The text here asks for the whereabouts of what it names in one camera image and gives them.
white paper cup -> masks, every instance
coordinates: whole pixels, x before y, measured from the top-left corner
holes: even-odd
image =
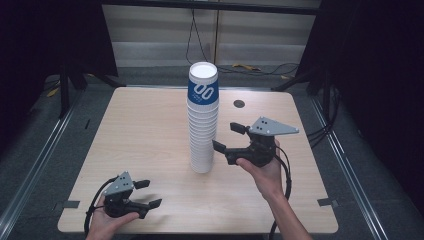
[[[190,111],[187,112],[187,115],[190,121],[193,120],[194,122],[200,122],[200,123],[212,122],[218,119],[218,111],[216,111],[215,113],[212,113],[208,117],[202,117],[202,116],[199,117],[198,115],[195,115],[191,113]]]
[[[194,171],[206,173],[213,164],[212,139],[216,136],[219,109],[218,70],[207,62],[190,67],[187,91],[190,159]]]

blue sticker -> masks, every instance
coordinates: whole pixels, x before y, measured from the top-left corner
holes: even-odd
[[[188,80],[188,99],[198,105],[209,105],[218,100],[218,80],[209,85],[195,84]]]

finger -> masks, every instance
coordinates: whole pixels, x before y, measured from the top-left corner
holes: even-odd
[[[115,219],[116,227],[119,228],[122,225],[125,225],[125,224],[139,218],[139,217],[140,217],[140,215],[137,212],[131,212],[131,213],[128,213],[128,214],[126,214],[122,217],[116,218]]]
[[[254,172],[254,165],[247,159],[239,158],[236,160],[237,164],[243,168],[246,172],[252,174]]]
[[[102,194],[102,195],[100,195],[99,201],[97,201],[96,207],[103,206],[104,202],[105,202],[105,196],[103,196],[103,194]]]

human hand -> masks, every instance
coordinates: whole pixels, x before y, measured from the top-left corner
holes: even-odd
[[[128,213],[119,218],[112,218],[106,214],[103,207],[105,197],[102,195],[97,202],[96,210],[93,212],[90,231],[88,232],[87,240],[110,240],[115,232],[123,225],[139,218],[136,212]]]
[[[280,143],[275,140],[275,144],[279,147]],[[249,160],[244,158],[237,159],[237,164],[250,173],[255,180],[256,187],[265,200],[272,197],[284,195],[283,185],[281,181],[281,164],[277,159],[273,158],[267,165],[258,168]]]

black cord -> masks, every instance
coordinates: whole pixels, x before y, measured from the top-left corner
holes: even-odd
[[[191,26],[190,26],[190,34],[189,34],[188,41],[187,41],[186,60],[187,60],[188,63],[193,64],[188,58],[188,53],[189,53],[189,49],[190,49],[191,33],[193,31],[193,26],[194,26],[194,29],[196,30],[197,39],[199,41],[200,50],[202,52],[203,58],[205,59],[206,62],[209,62],[208,59],[206,58],[205,52],[203,51],[202,41],[200,40],[199,31],[197,29],[196,18],[194,17],[194,9],[191,9],[191,16],[192,16],[192,20],[191,20]],[[283,66],[287,66],[287,65],[294,65],[294,67],[292,69],[290,69],[289,71],[286,71],[286,72],[275,73],[279,68],[281,68]],[[289,73],[294,72],[298,67],[299,67],[298,63],[284,63],[284,64],[278,65],[277,68],[274,69],[271,72],[262,72],[262,71],[245,72],[245,71],[237,71],[237,70],[232,70],[232,69],[228,69],[228,68],[223,68],[223,67],[219,67],[219,66],[217,66],[217,69],[220,73],[239,73],[239,74],[245,74],[245,75],[250,75],[250,76],[267,76],[267,75],[289,74]]]
[[[287,157],[286,152],[277,146],[277,149],[279,149],[284,156],[286,157],[287,165],[284,163],[284,161],[278,156],[277,154],[274,155],[274,157],[280,162],[281,166],[283,166],[284,172],[286,173],[286,191],[284,193],[284,196],[286,197],[287,201],[290,198],[291,194],[291,188],[292,188],[292,180],[291,180],[291,169],[290,169],[290,161]],[[271,226],[271,230],[269,231],[268,240],[274,239],[275,230],[277,228],[277,222],[274,220],[274,223]]]
[[[96,204],[96,200],[99,197],[100,193],[103,191],[103,188],[105,188],[109,183],[113,183],[117,178],[111,178],[109,180],[107,180],[105,183],[103,183],[103,185],[99,188],[99,190],[97,191],[96,195],[94,195],[93,201],[91,201],[91,205],[88,208],[88,211],[85,213],[85,222],[84,222],[84,233],[85,236],[88,236],[88,231],[90,231],[90,219],[91,219],[91,215],[93,215],[94,210],[98,209],[98,208],[102,208],[104,206],[100,206],[100,207],[95,207],[94,205]]]
[[[340,95],[337,92],[335,86],[333,85],[333,97],[332,97],[333,103],[334,103],[334,111],[333,111],[333,116],[330,119],[330,121],[321,129],[313,132],[313,133],[309,133],[307,136],[308,137],[312,137],[314,135],[317,135],[315,137],[313,137],[312,139],[309,139],[309,142],[312,143],[313,141],[317,140],[313,145],[311,145],[311,148],[316,147],[327,135],[328,133],[331,131],[331,129],[334,126],[334,123],[336,121],[336,117],[338,114],[338,109],[339,109],[339,105],[340,105]]]

